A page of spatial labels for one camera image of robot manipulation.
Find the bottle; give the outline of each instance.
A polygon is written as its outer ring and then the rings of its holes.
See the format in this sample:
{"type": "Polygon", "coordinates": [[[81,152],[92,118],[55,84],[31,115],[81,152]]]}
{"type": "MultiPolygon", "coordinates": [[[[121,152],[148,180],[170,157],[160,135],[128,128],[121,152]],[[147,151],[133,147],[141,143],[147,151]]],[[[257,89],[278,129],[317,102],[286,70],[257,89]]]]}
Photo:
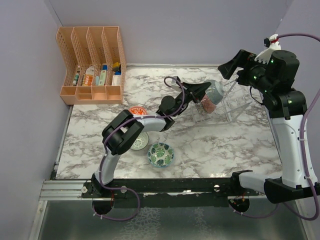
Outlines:
{"type": "Polygon", "coordinates": [[[78,69],[76,71],[76,74],[74,76],[73,82],[72,82],[72,86],[77,86],[78,80],[79,80],[79,76],[80,76],[80,69],[78,66],[78,69]]]}
{"type": "Polygon", "coordinates": [[[107,79],[107,65],[103,65],[102,70],[100,71],[100,77],[99,77],[99,83],[98,86],[105,85],[106,79],[107,79]]]}
{"type": "Polygon", "coordinates": [[[82,86],[91,86],[92,80],[94,78],[95,68],[94,66],[88,67],[85,71],[85,75],[83,76],[82,86]]]}

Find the small bottle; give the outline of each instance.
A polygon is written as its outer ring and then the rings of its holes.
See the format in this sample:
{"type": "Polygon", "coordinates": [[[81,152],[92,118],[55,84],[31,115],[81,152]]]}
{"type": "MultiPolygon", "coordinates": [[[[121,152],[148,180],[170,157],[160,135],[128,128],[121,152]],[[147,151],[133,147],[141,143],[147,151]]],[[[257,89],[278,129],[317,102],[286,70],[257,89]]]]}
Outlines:
{"type": "Polygon", "coordinates": [[[74,76],[73,82],[72,82],[72,86],[77,86],[78,80],[79,80],[79,76],[80,76],[80,69],[78,68],[78,70],[76,71],[76,74],[74,76]]]}

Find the cable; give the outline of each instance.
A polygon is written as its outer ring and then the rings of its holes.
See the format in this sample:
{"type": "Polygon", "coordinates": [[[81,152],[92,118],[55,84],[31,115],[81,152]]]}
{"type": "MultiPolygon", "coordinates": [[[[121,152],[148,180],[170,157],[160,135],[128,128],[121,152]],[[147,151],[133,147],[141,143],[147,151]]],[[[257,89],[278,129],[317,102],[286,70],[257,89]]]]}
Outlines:
{"type": "MultiPolygon", "coordinates": [[[[282,35],[278,36],[278,39],[285,38],[285,37],[291,37],[291,36],[309,37],[309,38],[315,39],[318,42],[320,42],[320,37],[317,37],[315,35],[308,34],[308,33],[299,33],[299,32],[298,33],[282,34],[282,35]]],[[[306,154],[306,146],[305,146],[305,142],[302,139],[305,139],[305,131],[304,131],[304,129],[305,129],[307,117],[308,117],[309,113],[311,112],[311,110],[313,109],[313,107],[315,106],[316,102],[318,101],[319,96],[320,96],[320,88],[319,88],[318,92],[316,93],[314,99],[312,100],[312,102],[310,104],[310,107],[307,109],[307,111],[303,115],[302,121],[301,121],[301,125],[300,125],[300,139],[301,139],[300,144],[301,144],[303,168],[304,168],[304,173],[305,173],[306,180],[309,183],[311,191],[312,191],[314,204],[315,204],[315,214],[312,217],[302,216],[299,213],[295,212],[295,210],[293,210],[287,203],[285,203],[285,202],[283,203],[291,212],[293,212],[299,218],[307,220],[307,221],[313,221],[313,220],[316,220],[319,217],[320,206],[319,206],[319,201],[318,201],[318,196],[317,196],[316,189],[315,189],[314,184],[312,183],[312,181],[310,179],[310,173],[309,173],[309,167],[308,167],[308,161],[307,161],[307,154],[306,154]]]]}
{"type": "Polygon", "coordinates": [[[135,196],[136,196],[136,199],[137,199],[137,208],[136,208],[136,210],[134,211],[134,213],[131,215],[131,216],[129,216],[129,217],[126,217],[126,218],[114,218],[114,217],[110,217],[110,216],[105,216],[105,215],[103,215],[103,214],[97,214],[96,213],[96,210],[95,210],[95,207],[94,206],[92,206],[92,210],[94,211],[94,215],[97,215],[97,216],[99,216],[100,218],[104,218],[104,219],[109,219],[109,220],[113,220],[113,221],[119,221],[119,222],[122,222],[122,221],[127,221],[127,220],[130,220],[130,219],[132,219],[132,218],[134,218],[138,213],[139,213],[139,210],[140,210],[140,199],[139,199],[139,195],[133,190],[133,189],[131,189],[131,188],[125,188],[125,187],[107,187],[107,186],[105,186],[104,184],[103,184],[103,181],[102,181],[102,167],[103,167],[103,164],[104,164],[104,162],[105,162],[105,160],[106,160],[106,157],[108,156],[108,148],[107,148],[107,142],[109,141],[109,139],[111,138],[111,136],[113,135],[113,134],[115,134],[118,130],[120,130],[122,127],[125,127],[128,123],[130,123],[130,122],[132,122],[132,121],[134,121],[134,120],[139,120],[139,119],[141,119],[141,118],[144,118],[144,119],[153,119],[153,118],[158,118],[158,119],[165,119],[165,118],[169,118],[169,117],[171,117],[171,116],[174,116],[175,114],[177,114],[181,109],[182,109],[182,107],[184,106],[184,100],[185,100],[185,89],[184,89],[184,86],[182,85],[182,83],[181,82],[179,82],[177,79],[175,79],[174,77],[172,77],[172,76],[166,76],[165,78],[164,78],[164,83],[165,83],[165,85],[167,85],[168,86],[168,84],[166,83],[166,80],[167,79],[173,79],[173,80],[175,80],[176,81],[176,83],[179,85],[179,87],[181,88],[181,90],[182,90],[182,103],[181,103],[181,105],[179,106],[179,108],[175,111],[175,112],[173,112],[172,114],[169,114],[169,115],[165,115],[165,116],[154,116],[154,115],[149,115],[149,116],[137,116],[137,117],[133,117],[133,118],[131,118],[131,119],[129,119],[129,120],[127,120],[127,121],[125,121],[124,123],[122,123],[121,125],[119,125],[118,127],[116,127],[115,128],[115,130],[113,130],[107,137],[106,137],[106,139],[105,139],[105,141],[104,141],[104,143],[103,143],[103,146],[104,146],[104,149],[105,149],[105,154],[103,155],[103,157],[102,157],[102,160],[101,160],[101,162],[100,162],[100,165],[99,165],[99,170],[98,170],[98,172],[99,172],[99,183],[100,183],[100,185],[104,188],[104,189],[107,189],[107,190],[128,190],[128,191],[130,191],[130,192],[132,192],[135,196]]]}
{"type": "Polygon", "coordinates": [[[275,214],[277,211],[278,211],[278,208],[279,208],[279,204],[277,204],[276,206],[275,206],[275,209],[272,211],[272,212],[270,212],[270,213],[268,213],[267,215],[264,215],[264,216],[252,216],[252,215],[247,215],[247,214],[244,214],[243,212],[239,212],[239,211],[237,211],[237,210],[235,210],[235,209],[233,209],[233,212],[234,213],[236,213],[236,214],[238,214],[238,215],[241,215],[241,216],[243,216],[243,217],[247,217],[247,218],[250,218],[250,219],[266,219],[266,218],[268,218],[268,217],[271,217],[273,214],[275,214]]]}
{"type": "Polygon", "coordinates": [[[250,96],[253,100],[255,100],[258,104],[260,104],[261,106],[263,106],[264,104],[262,102],[259,102],[257,99],[254,98],[254,96],[252,96],[252,86],[250,86],[249,88],[249,92],[250,92],[250,96]]]}

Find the clear dish rack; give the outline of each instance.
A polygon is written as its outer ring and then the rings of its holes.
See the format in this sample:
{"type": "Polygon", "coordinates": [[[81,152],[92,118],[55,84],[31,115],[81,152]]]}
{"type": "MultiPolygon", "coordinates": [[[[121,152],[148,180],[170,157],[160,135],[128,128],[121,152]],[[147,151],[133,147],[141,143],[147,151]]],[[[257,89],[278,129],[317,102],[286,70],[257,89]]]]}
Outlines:
{"type": "Polygon", "coordinates": [[[228,80],[224,84],[224,90],[222,101],[212,113],[201,114],[193,102],[190,104],[195,124],[198,125],[209,120],[216,120],[211,123],[213,125],[233,123],[253,101],[248,87],[239,85],[235,80],[228,80]]]}

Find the small plate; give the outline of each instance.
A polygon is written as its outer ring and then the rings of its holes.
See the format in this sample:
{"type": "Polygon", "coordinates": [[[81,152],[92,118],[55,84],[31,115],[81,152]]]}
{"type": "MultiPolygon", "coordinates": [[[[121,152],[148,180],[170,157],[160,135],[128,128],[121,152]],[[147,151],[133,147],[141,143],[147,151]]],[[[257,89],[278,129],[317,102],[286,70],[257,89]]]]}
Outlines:
{"type": "Polygon", "coordinates": [[[136,138],[130,149],[141,150],[144,149],[149,143],[149,135],[146,132],[142,132],[136,138]]]}
{"type": "Polygon", "coordinates": [[[133,106],[129,108],[129,112],[136,115],[147,115],[147,110],[145,110],[142,106],[133,106]]]}
{"type": "Polygon", "coordinates": [[[174,160],[174,150],[166,143],[155,143],[148,151],[148,159],[149,162],[155,167],[167,167],[174,160]]]}

